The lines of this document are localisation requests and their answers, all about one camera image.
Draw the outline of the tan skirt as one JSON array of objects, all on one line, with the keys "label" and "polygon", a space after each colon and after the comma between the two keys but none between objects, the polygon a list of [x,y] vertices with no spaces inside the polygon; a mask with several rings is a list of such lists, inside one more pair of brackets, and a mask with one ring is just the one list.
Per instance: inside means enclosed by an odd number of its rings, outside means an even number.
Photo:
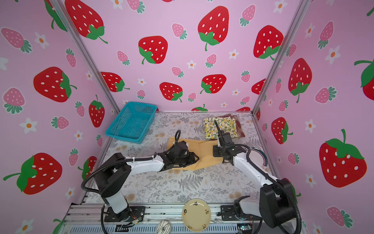
[{"label": "tan skirt", "polygon": [[206,167],[218,165],[223,161],[223,158],[215,158],[213,156],[213,146],[218,145],[217,140],[200,141],[181,138],[178,141],[185,141],[188,144],[189,151],[194,152],[200,159],[193,165],[187,166],[185,168],[174,168],[174,170],[196,171]]}]

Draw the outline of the red plaid skirt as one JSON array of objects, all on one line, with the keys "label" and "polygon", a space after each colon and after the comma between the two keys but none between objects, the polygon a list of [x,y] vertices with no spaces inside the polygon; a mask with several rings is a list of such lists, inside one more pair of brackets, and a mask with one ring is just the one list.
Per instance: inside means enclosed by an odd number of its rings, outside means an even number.
[{"label": "red plaid skirt", "polygon": [[238,134],[238,138],[245,137],[244,131],[242,129],[241,123],[237,115],[227,114],[227,115],[221,116],[221,118],[231,118],[235,120],[236,132]]}]

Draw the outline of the lemon print skirt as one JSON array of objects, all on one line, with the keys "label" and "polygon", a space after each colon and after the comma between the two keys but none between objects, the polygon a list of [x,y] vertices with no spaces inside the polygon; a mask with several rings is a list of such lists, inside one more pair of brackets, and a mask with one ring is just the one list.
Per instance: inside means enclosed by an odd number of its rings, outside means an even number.
[{"label": "lemon print skirt", "polygon": [[220,130],[224,131],[225,133],[230,133],[232,138],[237,138],[237,127],[236,127],[236,120],[232,119],[231,117],[217,117],[217,118],[206,118],[203,121],[204,124],[204,133],[205,139],[217,139],[218,130],[215,125],[215,121],[217,122]]}]

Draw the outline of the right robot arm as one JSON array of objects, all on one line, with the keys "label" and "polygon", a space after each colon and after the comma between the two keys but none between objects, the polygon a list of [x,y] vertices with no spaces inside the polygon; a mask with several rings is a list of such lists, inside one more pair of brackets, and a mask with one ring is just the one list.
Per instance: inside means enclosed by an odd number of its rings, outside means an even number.
[{"label": "right robot arm", "polygon": [[213,156],[222,158],[242,171],[259,190],[259,198],[243,196],[235,200],[232,215],[245,219],[250,215],[260,217],[270,228],[279,227],[284,233],[284,223],[295,219],[294,233],[302,229],[301,214],[288,179],[278,179],[252,160],[261,150],[243,144],[235,144],[230,133],[219,131],[218,144],[213,146]]}]

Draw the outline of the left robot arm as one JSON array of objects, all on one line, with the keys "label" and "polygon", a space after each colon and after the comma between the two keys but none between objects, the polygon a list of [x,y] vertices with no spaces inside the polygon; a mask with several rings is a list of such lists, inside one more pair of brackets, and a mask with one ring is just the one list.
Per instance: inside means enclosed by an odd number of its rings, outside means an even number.
[{"label": "left robot arm", "polygon": [[162,172],[173,168],[185,168],[194,165],[199,157],[189,150],[185,141],[174,143],[164,152],[155,152],[152,156],[126,158],[121,153],[114,154],[99,169],[92,173],[99,194],[114,214],[130,211],[121,189],[128,177],[140,173]]}]

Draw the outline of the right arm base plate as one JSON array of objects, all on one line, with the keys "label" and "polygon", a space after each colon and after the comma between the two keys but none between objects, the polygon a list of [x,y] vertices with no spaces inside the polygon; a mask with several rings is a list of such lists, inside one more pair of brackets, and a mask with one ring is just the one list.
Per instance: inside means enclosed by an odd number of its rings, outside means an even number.
[{"label": "right arm base plate", "polygon": [[234,205],[222,205],[220,212],[217,213],[223,221],[259,221],[260,217],[251,214],[237,214],[237,209]]}]

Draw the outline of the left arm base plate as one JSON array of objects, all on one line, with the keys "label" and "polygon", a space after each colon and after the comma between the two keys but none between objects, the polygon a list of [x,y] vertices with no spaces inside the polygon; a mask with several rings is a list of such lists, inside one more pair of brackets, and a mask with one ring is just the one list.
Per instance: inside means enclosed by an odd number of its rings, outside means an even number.
[{"label": "left arm base plate", "polygon": [[116,214],[112,207],[105,212],[105,222],[142,222],[145,214],[145,206],[129,206],[120,213]]}]

